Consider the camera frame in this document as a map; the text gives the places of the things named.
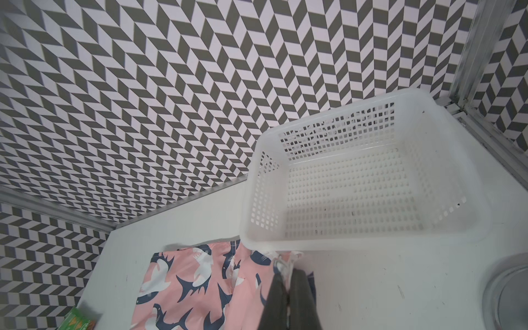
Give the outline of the pink shark print shorts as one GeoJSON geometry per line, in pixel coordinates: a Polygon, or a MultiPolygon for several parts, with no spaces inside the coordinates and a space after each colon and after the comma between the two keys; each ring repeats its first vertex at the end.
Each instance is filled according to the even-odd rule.
{"type": "Polygon", "coordinates": [[[272,279],[281,274],[290,329],[290,282],[301,256],[249,250],[239,240],[154,254],[131,328],[257,329],[272,279]]]}

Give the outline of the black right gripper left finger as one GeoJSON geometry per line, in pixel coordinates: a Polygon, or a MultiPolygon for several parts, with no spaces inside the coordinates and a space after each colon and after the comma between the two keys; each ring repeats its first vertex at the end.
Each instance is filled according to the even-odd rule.
{"type": "Polygon", "coordinates": [[[281,274],[275,274],[258,330],[287,330],[287,290],[281,274]]]}

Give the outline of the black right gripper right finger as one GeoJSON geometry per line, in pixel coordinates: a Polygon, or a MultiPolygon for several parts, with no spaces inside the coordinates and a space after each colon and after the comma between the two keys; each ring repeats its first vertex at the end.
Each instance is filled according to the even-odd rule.
{"type": "Polygon", "coordinates": [[[293,270],[290,282],[290,329],[322,329],[316,309],[314,274],[301,269],[293,270]]]}

